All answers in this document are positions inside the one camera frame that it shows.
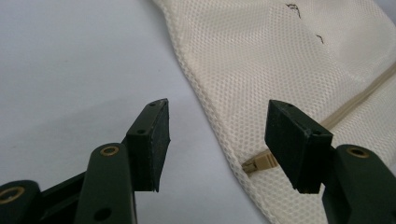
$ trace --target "white mesh fabric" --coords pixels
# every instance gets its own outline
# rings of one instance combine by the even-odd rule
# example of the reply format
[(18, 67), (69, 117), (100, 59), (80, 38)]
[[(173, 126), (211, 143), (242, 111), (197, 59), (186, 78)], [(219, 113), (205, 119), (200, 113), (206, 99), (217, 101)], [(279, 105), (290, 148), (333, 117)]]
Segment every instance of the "white mesh fabric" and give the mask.
[[(154, 1), (163, 10), (179, 63), (251, 199), (273, 223), (325, 223), (320, 196), (293, 190), (279, 167), (248, 177), (241, 164), (266, 149), (269, 99), (292, 103), (323, 121), (380, 78), (396, 61), (393, 23), (364, 0)], [(385, 88), (370, 99), (383, 98)], [(389, 163), (396, 148), (391, 124), (388, 138), (373, 135), (368, 145), (360, 142), (382, 128), (375, 120), (364, 124), (378, 112), (370, 102), (334, 128), (334, 143), (383, 149), (379, 154)], [(382, 111), (381, 119), (391, 118), (390, 112)], [(365, 128), (356, 132), (360, 126)]]

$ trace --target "zipper teeth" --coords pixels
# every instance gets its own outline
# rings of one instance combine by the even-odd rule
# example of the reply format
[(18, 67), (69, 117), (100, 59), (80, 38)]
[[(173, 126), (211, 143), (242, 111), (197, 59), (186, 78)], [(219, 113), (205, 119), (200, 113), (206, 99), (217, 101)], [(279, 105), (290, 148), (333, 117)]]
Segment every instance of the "zipper teeth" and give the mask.
[(369, 98), (379, 87), (382, 86), (388, 79), (396, 74), (396, 62), (388, 68), (381, 76), (376, 78), (370, 86), (363, 92), (357, 94), (352, 99), (343, 104), (334, 113), (321, 122), (321, 125), (326, 129), (332, 129), (349, 113), (355, 110), (359, 105)]

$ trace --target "zipper pull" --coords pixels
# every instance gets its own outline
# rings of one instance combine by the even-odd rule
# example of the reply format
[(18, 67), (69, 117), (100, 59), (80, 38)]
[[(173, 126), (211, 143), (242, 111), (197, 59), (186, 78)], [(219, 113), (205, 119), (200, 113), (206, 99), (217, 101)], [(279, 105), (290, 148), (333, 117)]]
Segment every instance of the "zipper pull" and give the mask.
[(277, 167), (278, 163), (271, 153), (269, 149), (265, 150), (252, 157), (248, 161), (245, 161), (242, 164), (242, 169), (245, 171), (247, 175), (251, 175), (252, 173), (260, 170), (268, 170), (274, 167)]

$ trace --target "white surface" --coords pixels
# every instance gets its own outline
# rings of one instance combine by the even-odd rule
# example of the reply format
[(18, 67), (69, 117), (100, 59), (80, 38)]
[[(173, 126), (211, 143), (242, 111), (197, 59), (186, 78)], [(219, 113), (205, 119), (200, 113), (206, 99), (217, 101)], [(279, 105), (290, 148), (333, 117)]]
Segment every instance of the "white surface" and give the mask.
[(160, 193), (136, 193), (139, 223), (267, 223), (233, 176), (154, 4), (0, 3), (0, 185), (33, 179), (47, 189), (79, 174), (164, 97), (172, 142)]

